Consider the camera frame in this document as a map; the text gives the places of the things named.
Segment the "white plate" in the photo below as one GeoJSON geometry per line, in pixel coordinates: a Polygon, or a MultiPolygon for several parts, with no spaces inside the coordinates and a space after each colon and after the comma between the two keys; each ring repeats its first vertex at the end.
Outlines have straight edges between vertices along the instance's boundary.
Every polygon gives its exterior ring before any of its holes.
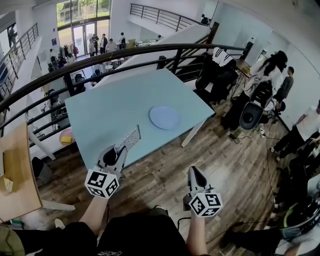
{"type": "Polygon", "coordinates": [[[180,124],[178,111],[169,106],[154,106],[149,115],[152,123],[164,130],[171,130],[180,124]]]}

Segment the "woman with long black hair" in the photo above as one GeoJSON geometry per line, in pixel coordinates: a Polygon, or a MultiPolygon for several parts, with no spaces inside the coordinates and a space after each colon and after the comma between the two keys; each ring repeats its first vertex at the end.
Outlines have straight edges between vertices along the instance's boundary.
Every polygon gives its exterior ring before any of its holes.
{"type": "Polygon", "coordinates": [[[277,52],[264,62],[258,61],[250,69],[252,75],[249,82],[245,85],[243,92],[239,96],[238,100],[233,104],[229,112],[221,117],[221,124],[224,129],[231,128],[235,130],[240,123],[241,114],[253,96],[256,88],[261,83],[268,83],[268,86],[272,90],[272,95],[277,93],[284,78],[282,72],[287,66],[288,57],[283,51],[277,52]]]}

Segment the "wooden floor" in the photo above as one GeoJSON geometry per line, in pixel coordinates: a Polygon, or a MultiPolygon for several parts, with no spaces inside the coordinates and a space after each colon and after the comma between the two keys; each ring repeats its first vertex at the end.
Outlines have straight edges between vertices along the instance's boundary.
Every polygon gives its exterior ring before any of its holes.
{"type": "MultiPolygon", "coordinates": [[[[279,173],[274,155],[267,148],[276,143],[274,139],[262,138],[257,131],[236,144],[229,138],[229,132],[220,125],[220,117],[230,108],[230,102],[214,106],[216,117],[208,119],[191,142],[180,145],[187,133],[147,155],[124,170],[126,179],[120,191],[109,200],[109,218],[131,212],[144,211],[155,205],[168,209],[177,224],[181,217],[190,216],[183,211],[183,197],[188,192],[187,173],[190,166],[205,171],[211,183],[221,193],[224,208],[214,218],[206,219],[206,241],[210,255],[249,255],[242,248],[229,246],[220,251],[219,240],[212,240],[235,222],[261,222],[268,220],[273,206],[273,189],[276,189],[279,173]]],[[[268,137],[281,138],[285,129],[278,122],[264,126],[268,137]]],[[[91,196],[84,186],[87,170],[79,151],[73,147],[61,152],[55,161],[47,161],[53,170],[52,181],[39,188],[42,199],[74,204],[73,212],[38,210],[22,218],[28,229],[51,229],[54,219],[65,224],[80,219],[91,196]]],[[[265,223],[245,224],[239,231],[263,229],[265,223]]],[[[182,220],[180,233],[187,237],[189,220],[182,220]]]]}

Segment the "glass door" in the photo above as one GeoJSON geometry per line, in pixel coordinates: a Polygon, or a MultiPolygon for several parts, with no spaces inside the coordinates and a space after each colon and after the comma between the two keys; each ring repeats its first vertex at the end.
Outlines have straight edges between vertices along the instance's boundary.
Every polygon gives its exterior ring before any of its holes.
{"type": "Polygon", "coordinates": [[[86,55],[85,41],[84,41],[84,26],[76,26],[73,28],[74,44],[78,48],[78,57],[86,55]]]}
{"type": "Polygon", "coordinates": [[[89,40],[94,36],[95,30],[96,30],[96,24],[91,23],[91,24],[86,24],[84,25],[85,29],[85,42],[86,42],[86,54],[89,54],[89,40]]]}

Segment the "light blue table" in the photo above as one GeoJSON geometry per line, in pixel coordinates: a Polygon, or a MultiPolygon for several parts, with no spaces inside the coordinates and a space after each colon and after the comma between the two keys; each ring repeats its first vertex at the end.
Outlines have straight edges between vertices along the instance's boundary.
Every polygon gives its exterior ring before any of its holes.
{"type": "Polygon", "coordinates": [[[117,143],[139,125],[141,140],[128,152],[128,166],[166,143],[191,130],[185,147],[208,117],[214,114],[189,87],[167,69],[130,76],[65,101],[72,133],[85,166],[92,169],[99,154],[117,143]],[[154,106],[170,106],[181,116],[172,130],[156,127],[149,111],[154,106]]]}

